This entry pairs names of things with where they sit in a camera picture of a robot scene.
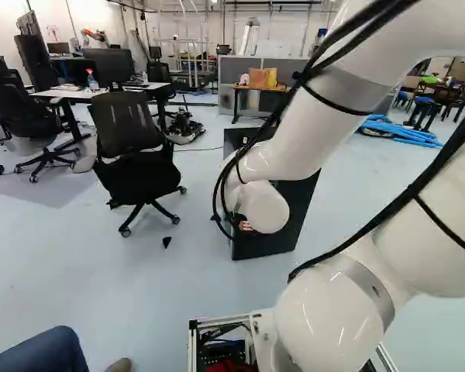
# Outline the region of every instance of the sticker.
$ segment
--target sticker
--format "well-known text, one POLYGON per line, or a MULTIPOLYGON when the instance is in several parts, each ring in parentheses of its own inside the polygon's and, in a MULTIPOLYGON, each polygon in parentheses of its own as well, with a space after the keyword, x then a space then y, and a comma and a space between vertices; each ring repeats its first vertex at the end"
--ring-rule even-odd
POLYGON ((241 231, 253 231, 253 227, 251 227, 248 221, 240 221, 239 222, 239 229, 241 231))

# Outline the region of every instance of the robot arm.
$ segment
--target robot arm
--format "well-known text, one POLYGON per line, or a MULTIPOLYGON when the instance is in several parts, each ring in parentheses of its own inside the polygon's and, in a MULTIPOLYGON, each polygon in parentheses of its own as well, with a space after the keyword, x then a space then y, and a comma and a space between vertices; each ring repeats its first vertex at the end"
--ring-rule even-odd
MULTIPOLYGON (((369 0, 344 3, 331 30, 368 3, 369 0)), ((461 0, 461 8, 454 4, 446 0, 418 2, 326 68, 308 86, 343 107, 372 111, 420 60, 465 56, 465 0, 461 0)), ((353 36, 350 34, 333 45, 321 60, 353 36)), ((286 108, 274 137, 259 143, 240 160, 240 177, 247 185, 241 184, 236 169, 230 172, 226 182, 229 210, 239 206, 236 211, 262 233, 281 229, 288 220, 289 208, 265 180, 299 180, 314 174, 362 121, 362 116, 334 109, 300 88, 286 108), (264 219, 266 213, 261 212, 265 208, 269 211, 268 221, 264 219)))
POLYGON ((83 36, 83 47, 88 47, 90 45, 90 40, 88 36, 90 36, 93 40, 97 40, 100 43, 104 43, 107 46, 107 48, 109 48, 110 46, 109 38, 107 37, 105 31, 96 30, 96 33, 93 33, 89 29, 82 29, 81 35, 83 36))
MULTIPOLYGON (((344 3, 332 31, 368 3, 344 3)), ((465 0, 421 0, 308 86, 350 111, 372 111, 420 60, 458 55, 465 56, 465 0)), ((229 173, 226 205, 236 206, 258 231, 279 230, 289 209, 265 180, 314 174, 362 120, 300 88, 274 137, 239 159, 239 176, 236 168, 229 173)), ((290 282, 274 309, 273 370, 359 370, 411 298, 420 293, 465 297, 464 246, 465 143, 415 200, 343 253, 290 282)))

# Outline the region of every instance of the water bottle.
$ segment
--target water bottle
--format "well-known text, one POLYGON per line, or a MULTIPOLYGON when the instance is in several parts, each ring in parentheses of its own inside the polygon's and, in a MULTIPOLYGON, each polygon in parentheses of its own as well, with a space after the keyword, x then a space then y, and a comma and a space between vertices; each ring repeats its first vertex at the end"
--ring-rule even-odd
POLYGON ((98 89, 100 89, 100 87, 98 86, 98 82, 93 77, 93 70, 91 68, 87 68, 86 72, 88 72, 88 87, 92 91, 97 91, 98 89))

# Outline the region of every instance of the black pedestal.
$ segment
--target black pedestal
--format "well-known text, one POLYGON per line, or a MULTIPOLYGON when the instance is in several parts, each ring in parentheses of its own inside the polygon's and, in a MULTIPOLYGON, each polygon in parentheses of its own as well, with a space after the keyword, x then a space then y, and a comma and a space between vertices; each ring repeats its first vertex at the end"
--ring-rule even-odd
MULTIPOLYGON (((270 139, 275 131, 276 128, 271 128, 260 140, 270 139)), ((224 129, 224 158, 243 146, 256 132, 257 128, 224 129)), ((319 173, 320 171, 301 181, 272 181, 272 185, 289 204, 288 223, 274 234, 262 234, 248 230, 247 224, 238 231, 234 231, 232 226, 229 226, 231 234, 235 237, 235 241, 231 242, 232 259, 245 260, 295 250, 319 173)))

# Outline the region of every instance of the green object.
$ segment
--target green object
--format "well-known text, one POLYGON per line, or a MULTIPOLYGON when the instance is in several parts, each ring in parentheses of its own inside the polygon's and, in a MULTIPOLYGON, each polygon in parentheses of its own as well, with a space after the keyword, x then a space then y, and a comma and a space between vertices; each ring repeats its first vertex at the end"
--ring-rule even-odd
POLYGON ((439 82, 438 78, 435 76, 424 76, 422 78, 422 81, 425 83, 432 83, 432 84, 437 84, 439 82))

